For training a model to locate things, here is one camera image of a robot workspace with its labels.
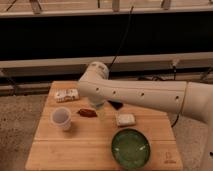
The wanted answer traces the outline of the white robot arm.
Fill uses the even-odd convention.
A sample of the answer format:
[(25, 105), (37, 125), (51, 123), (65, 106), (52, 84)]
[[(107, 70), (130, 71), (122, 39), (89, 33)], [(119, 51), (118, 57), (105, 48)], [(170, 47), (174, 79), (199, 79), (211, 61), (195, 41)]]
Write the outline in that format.
[(77, 83), (90, 104), (99, 108), (106, 100), (182, 114), (208, 126), (200, 171), (213, 171), (213, 85), (188, 81), (109, 80), (109, 69), (92, 62)]

